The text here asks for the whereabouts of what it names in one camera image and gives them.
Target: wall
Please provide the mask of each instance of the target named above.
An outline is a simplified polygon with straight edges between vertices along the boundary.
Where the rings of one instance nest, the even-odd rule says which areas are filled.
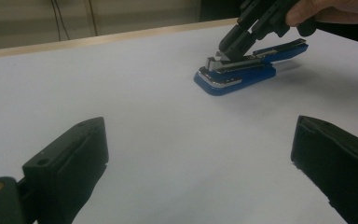
[[[71,39],[196,22],[200,11],[200,0],[56,1]],[[54,15],[51,0],[0,0],[0,49],[59,41],[58,30],[67,39]]]

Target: cable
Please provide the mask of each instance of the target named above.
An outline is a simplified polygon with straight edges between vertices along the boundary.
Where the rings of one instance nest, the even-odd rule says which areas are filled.
[[[54,17],[56,20],[56,26],[57,26],[57,31],[58,31],[58,39],[59,39],[59,41],[61,41],[61,32],[60,32],[60,25],[58,24],[57,11],[55,9],[53,0],[50,0],[50,2],[51,2],[51,5],[53,6],[53,10],[54,10]]]
[[[58,31],[58,38],[59,38],[59,40],[62,41],[62,39],[61,39],[61,29],[60,29],[60,25],[59,25],[59,20],[58,20],[57,12],[58,12],[58,14],[59,14],[59,16],[60,16],[60,21],[61,21],[62,29],[65,31],[66,38],[67,38],[68,40],[70,40],[71,38],[69,37],[68,31],[66,30],[65,24],[64,24],[64,22],[63,22],[61,10],[60,10],[60,6],[58,5],[57,0],[50,0],[50,1],[51,1],[52,6],[53,6],[53,9],[54,9],[54,16],[55,16],[55,21],[56,21],[56,25],[57,25],[57,31]]]
[[[57,6],[58,13],[60,14],[60,19],[61,19],[62,28],[63,28],[63,30],[64,30],[65,33],[66,33],[66,37],[68,38],[68,40],[70,40],[71,38],[69,38],[68,32],[66,31],[66,28],[65,28],[65,24],[63,23],[62,14],[61,14],[61,11],[60,11],[60,6],[58,5],[57,0],[54,0],[54,2],[55,2],[55,4],[56,4],[56,6]]]

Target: stapler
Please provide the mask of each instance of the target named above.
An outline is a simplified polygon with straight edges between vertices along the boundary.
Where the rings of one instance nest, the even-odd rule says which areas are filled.
[[[243,55],[269,33],[284,36],[290,29],[285,15],[297,1],[244,1],[237,24],[220,42],[216,57],[208,58],[196,73],[194,81],[211,95],[223,95],[274,77],[272,63],[304,52],[308,47],[304,39]],[[312,35],[316,30],[313,18],[301,23],[297,30],[302,36]]]

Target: human hand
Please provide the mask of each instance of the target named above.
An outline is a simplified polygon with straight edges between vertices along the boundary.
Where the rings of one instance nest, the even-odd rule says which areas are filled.
[[[315,16],[316,21],[358,23],[358,0],[299,0],[286,14],[286,24],[298,26]]]

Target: white tabletop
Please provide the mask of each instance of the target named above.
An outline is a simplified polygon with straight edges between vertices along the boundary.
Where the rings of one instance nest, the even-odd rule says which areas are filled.
[[[276,77],[215,97],[193,76],[230,28],[0,57],[0,176],[103,116],[110,162],[76,224],[345,223],[290,152],[299,115],[358,136],[358,43],[317,31]]]

